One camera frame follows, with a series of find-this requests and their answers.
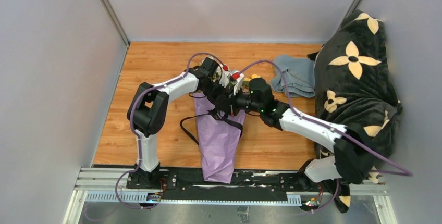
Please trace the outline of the yellow fake flower stem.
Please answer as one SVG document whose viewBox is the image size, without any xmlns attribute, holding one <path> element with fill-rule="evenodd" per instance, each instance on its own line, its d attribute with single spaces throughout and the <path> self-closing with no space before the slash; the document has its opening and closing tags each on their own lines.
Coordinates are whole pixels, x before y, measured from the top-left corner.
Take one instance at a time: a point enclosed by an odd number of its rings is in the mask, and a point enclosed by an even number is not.
<svg viewBox="0 0 442 224">
<path fill-rule="evenodd" d="M 258 74 L 252 74 L 251 77 L 245 77 L 241 87 L 248 90 L 250 81 L 257 78 L 261 78 L 261 76 L 259 76 Z"/>
</svg>

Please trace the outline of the pink wrapping paper sheet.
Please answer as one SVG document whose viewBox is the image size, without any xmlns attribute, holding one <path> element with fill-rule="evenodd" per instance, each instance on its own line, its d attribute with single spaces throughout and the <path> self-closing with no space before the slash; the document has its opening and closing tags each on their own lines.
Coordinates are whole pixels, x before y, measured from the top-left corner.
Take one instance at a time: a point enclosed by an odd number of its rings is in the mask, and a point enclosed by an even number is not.
<svg viewBox="0 0 442 224">
<path fill-rule="evenodd" d="M 222 113 L 211 114 L 215 106 L 202 93 L 193 96 L 203 179 L 230 184 L 246 114 L 241 110 L 222 120 Z"/>
</svg>

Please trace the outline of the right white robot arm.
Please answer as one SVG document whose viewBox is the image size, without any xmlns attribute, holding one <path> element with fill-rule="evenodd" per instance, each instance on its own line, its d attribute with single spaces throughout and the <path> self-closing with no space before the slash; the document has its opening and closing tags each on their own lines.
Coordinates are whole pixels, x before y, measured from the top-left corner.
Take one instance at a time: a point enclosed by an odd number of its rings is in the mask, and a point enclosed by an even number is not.
<svg viewBox="0 0 442 224">
<path fill-rule="evenodd" d="M 247 92 L 235 84 L 228 98 L 231 113 L 241 109 L 259 113 L 267 126 L 302 135 L 332 153 L 328 158 L 304 163 L 297 178 L 300 189 L 312 191 L 319 182 L 335 179 L 360 184 L 368 177 L 375 161 L 374 146 L 360 126 L 331 123 L 307 115 L 275 99 L 263 78 L 252 79 Z"/>
</svg>

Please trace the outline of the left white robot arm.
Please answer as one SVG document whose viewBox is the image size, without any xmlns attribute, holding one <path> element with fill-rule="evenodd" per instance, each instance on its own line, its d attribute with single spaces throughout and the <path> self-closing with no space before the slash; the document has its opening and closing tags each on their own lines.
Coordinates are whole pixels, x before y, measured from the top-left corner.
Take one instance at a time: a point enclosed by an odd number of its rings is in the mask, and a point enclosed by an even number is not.
<svg viewBox="0 0 442 224">
<path fill-rule="evenodd" d="M 232 99 L 241 92 L 244 75 L 231 71 L 219 58 L 206 53 L 199 66 L 186 69 L 163 83 L 141 83 L 127 112 L 136 137 L 138 157 L 131 171 L 147 189 L 159 184 L 160 162 L 157 154 L 158 133 L 162 129 L 169 103 L 185 94 L 201 91 L 211 103 L 226 96 Z"/>
</svg>

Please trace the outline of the light blue cloth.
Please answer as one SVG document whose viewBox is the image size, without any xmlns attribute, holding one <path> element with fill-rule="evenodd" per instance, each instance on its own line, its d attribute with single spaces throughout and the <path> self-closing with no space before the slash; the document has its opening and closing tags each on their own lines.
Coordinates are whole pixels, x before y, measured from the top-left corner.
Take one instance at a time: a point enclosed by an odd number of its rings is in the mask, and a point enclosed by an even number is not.
<svg viewBox="0 0 442 224">
<path fill-rule="evenodd" d="M 270 84 L 274 91 L 290 97 L 315 96 L 314 62 L 307 58 L 281 55 L 274 60 L 275 77 Z"/>
</svg>

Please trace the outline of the dark floral blanket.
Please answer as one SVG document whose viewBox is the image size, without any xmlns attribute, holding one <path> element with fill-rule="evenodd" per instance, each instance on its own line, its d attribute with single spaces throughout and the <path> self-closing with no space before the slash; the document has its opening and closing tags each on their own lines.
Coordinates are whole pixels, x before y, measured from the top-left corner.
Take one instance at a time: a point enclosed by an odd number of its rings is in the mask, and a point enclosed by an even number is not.
<svg viewBox="0 0 442 224">
<path fill-rule="evenodd" d="M 378 182 L 383 158 L 394 152 L 402 105 L 390 76 L 384 23 L 355 10 L 338 32 L 309 55 L 315 64 L 315 114 L 325 121 L 350 127 L 358 140 L 339 140 L 338 150 L 315 144 L 317 159 L 337 155 L 346 173 L 356 179 L 326 180 L 335 193 L 337 209 L 346 213 L 350 184 Z"/>
</svg>

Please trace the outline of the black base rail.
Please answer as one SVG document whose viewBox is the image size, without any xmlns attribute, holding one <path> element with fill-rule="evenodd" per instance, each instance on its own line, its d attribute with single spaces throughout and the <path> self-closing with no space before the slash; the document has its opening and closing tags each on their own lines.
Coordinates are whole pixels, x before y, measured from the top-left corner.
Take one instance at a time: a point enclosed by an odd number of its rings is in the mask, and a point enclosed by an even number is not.
<svg viewBox="0 0 442 224">
<path fill-rule="evenodd" d="M 300 205 L 298 192 L 321 197 L 327 187 L 294 171 L 235 169 L 227 182 L 205 180 L 201 168 L 164 167 L 129 173 L 129 189 L 155 190 L 163 200 Z"/>
</svg>

